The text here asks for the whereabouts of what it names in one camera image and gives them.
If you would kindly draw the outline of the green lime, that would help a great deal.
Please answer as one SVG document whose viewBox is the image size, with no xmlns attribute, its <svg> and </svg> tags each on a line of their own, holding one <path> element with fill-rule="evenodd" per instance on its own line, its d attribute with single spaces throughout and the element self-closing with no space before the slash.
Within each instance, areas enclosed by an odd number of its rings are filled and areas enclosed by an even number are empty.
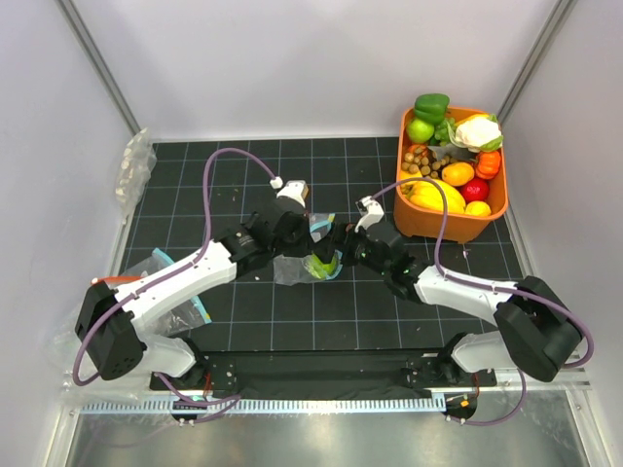
<svg viewBox="0 0 623 467">
<path fill-rule="evenodd" d="M 342 265 L 330 267 L 328 263 L 323 263 L 316 255 L 309 255 L 305 258 L 304 268 L 314 279 L 332 280 L 340 273 Z"/>
</svg>

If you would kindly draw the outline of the clear zip bag blue zipper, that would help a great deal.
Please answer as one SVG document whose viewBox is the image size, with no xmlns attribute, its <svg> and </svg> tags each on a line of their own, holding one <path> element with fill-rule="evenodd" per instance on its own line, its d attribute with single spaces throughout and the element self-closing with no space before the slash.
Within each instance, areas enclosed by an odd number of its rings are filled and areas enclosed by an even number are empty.
<svg viewBox="0 0 623 467">
<path fill-rule="evenodd" d="M 330 231 L 335 222 L 336 214 L 312 214 L 310 216 L 310 235 L 318 243 Z M 328 280 L 317 280 L 305 270 L 304 261 L 306 257 L 284 257 L 283 255 L 274 259 L 274 282 L 280 285 L 292 286 L 299 283 L 315 283 Z"/>
</svg>

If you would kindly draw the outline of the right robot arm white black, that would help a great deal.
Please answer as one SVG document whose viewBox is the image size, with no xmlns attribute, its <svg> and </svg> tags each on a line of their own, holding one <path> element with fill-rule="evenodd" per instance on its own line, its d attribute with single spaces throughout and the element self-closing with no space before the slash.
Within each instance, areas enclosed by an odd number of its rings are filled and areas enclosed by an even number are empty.
<svg viewBox="0 0 623 467">
<path fill-rule="evenodd" d="M 562 302 L 541 279 L 495 282 L 411 256 L 387 222 L 369 228 L 338 223 L 323 239 L 346 266 L 377 273 L 391 293 L 416 304 L 453 308 L 495 326 L 484 334 L 457 334 L 438 362 L 440 377 L 463 384 L 481 370 L 515 366 L 533 379 L 552 381 L 584 338 L 562 311 Z"/>
</svg>

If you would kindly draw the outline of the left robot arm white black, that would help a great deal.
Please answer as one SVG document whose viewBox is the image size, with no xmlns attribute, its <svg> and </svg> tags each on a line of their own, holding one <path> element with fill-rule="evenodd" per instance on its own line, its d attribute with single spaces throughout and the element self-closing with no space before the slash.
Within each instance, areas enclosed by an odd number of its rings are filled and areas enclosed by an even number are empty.
<svg viewBox="0 0 623 467">
<path fill-rule="evenodd" d="M 72 372 L 85 356 L 96 376 L 113 380 L 135 373 L 165 374 L 185 389 L 202 385 L 206 366 L 184 340 L 150 332 L 153 322 L 191 298 L 263 268 L 287 253 L 305 255 L 312 238 L 302 198 L 281 195 L 198 252 L 118 290 L 88 289 L 75 332 L 81 341 Z"/>
</svg>

